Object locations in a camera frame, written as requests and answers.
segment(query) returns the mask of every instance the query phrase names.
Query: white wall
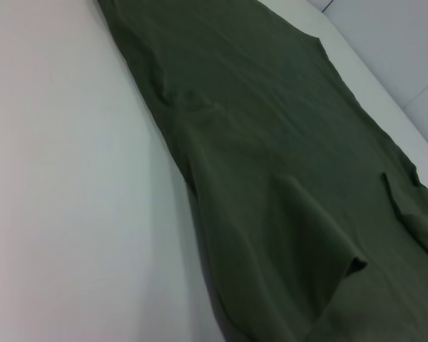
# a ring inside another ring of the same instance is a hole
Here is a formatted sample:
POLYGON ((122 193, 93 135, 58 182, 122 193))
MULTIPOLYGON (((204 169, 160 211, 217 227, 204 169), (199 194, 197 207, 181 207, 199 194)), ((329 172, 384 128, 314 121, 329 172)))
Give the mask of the white wall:
POLYGON ((187 192, 91 0, 0 0, 0 342, 218 342, 187 192))
POLYGON ((428 0, 334 0, 325 14, 428 139, 428 0))

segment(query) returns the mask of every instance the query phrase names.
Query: green fabric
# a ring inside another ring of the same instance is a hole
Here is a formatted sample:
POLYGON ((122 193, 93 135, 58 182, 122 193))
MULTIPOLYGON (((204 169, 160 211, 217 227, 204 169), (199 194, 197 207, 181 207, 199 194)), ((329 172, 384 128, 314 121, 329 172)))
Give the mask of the green fabric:
POLYGON ((99 0, 194 189, 242 341, 428 341, 428 189, 255 0, 99 0))

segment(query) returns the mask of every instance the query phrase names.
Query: garment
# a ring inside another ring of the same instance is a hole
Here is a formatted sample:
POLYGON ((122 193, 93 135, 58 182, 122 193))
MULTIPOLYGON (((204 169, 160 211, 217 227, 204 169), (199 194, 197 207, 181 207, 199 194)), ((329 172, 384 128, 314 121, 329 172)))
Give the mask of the garment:
POLYGON ((243 340, 428 341, 428 189, 320 40, 256 0, 98 2, 243 340))

